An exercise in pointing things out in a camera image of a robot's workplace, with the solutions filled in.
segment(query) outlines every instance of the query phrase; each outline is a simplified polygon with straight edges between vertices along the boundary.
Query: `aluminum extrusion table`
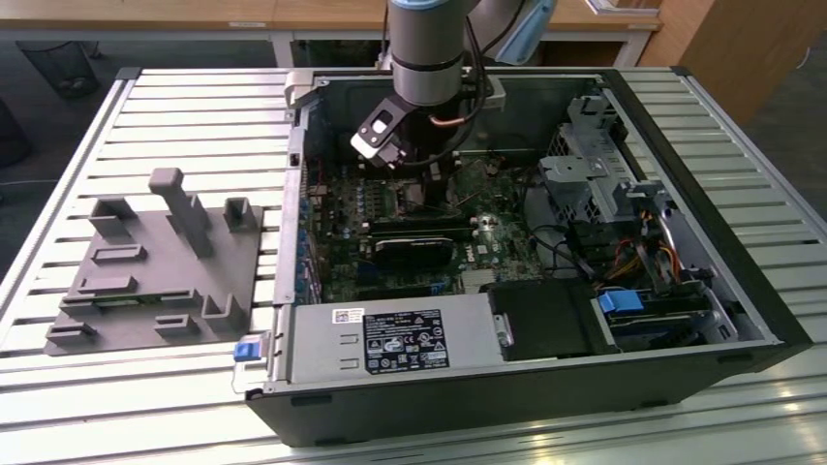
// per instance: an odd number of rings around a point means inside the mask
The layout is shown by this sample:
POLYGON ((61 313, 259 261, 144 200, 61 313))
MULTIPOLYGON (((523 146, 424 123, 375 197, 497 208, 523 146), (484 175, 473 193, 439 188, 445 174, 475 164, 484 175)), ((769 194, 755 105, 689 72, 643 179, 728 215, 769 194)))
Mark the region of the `aluminum extrusion table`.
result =
MULTIPOLYGON (((114 82, 0 287, 0 463, 743 463, 827 451, 827 227, 693 78, 624 71, 815 347, 679 405, 340 448, 289 449, 232 386, 232 344, 42 354, 93 228, 94 197, 161 207, 148 174, 179 167, 204 206, 265 208, 251 331, 269 328, 287 163, 287 70, 144 70, 114 82)), ((656 177, 641 146, 640 166, 656 177)))

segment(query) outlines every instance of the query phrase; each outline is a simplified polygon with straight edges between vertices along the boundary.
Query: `black chassis edge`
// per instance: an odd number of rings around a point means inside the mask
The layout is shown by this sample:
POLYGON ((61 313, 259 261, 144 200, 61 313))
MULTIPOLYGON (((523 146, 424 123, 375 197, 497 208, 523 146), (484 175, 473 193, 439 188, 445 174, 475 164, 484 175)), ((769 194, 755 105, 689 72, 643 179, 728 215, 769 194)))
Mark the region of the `black chassis edge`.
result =
MULTIPOLYGON (((677 191, 675 194, 681 197, 744 294, 781 343, 517 373, 455 376, 301 392, 248 391, 247 405, 288 446, 335 445, 672 404, 721 379, 765 369, 812 345, 620 73, 611 69, 497 69, 491 74, 603 77, 604 87, 613 93, 640 134, 640 142, 664 168, 677 191)), ((325 70, 320 75, 357 77, 388 76, 389 73, 325 70)))

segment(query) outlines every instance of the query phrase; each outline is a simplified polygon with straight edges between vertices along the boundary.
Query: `wooden desk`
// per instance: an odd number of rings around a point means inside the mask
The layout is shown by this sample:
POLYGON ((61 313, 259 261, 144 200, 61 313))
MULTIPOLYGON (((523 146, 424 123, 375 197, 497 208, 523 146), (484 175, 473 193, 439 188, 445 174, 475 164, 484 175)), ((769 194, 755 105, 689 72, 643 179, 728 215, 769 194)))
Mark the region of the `wooden desk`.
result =
MULTIPOLYGON (((272 26, 279 66, 293 66, 289 44, 297 40, 379 40, 387 0, 276 0, 272 26)), ((544 42, 623 43, 615 66, 637 64, 656 17, 596 15, 584 0, 557 0, 544 42)))
MULTIPOLYGON (((0 0, 0 40, 261 40, 295 66, 296 40, 379 40, 387 0, 0 0)), ((559 0, 543 41, 623 44, 635 66, 660 21, 605 17, 584 0, 559 0)))
POLYGON ((275 1, 0 0, 0 27, 112 31, 267 29, 275 1))

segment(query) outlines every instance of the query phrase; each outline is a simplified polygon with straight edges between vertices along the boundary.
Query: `warning label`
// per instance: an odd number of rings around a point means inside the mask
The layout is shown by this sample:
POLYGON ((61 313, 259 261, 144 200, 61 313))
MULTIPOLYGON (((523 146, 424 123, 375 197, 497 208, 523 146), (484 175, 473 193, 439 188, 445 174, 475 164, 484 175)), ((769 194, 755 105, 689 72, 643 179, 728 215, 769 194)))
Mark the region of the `warning label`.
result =
POLYGON ((361 325, 371 375, 449 366, 439 310, 364 315, 361 325))

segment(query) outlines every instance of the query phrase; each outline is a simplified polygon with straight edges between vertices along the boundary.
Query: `circuit board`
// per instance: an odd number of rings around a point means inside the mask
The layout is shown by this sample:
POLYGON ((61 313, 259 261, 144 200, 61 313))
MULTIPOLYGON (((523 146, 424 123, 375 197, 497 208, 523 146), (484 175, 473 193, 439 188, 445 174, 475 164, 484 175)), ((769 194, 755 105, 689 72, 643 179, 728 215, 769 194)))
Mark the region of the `circuit board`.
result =
POLYGON ((309 189, 321 301, 467 294, 487 282, 540 277, 543 265, 516 208, 521 171, 500 170, 485 156, 463 157, 440 206, 424 206, 411 194, 416 180, 369 180, 347 167, 309 189), (449 264, 439 269, 379 272, 368 224, 407 219, 464 221, 468 239, 453 242, 449 264))

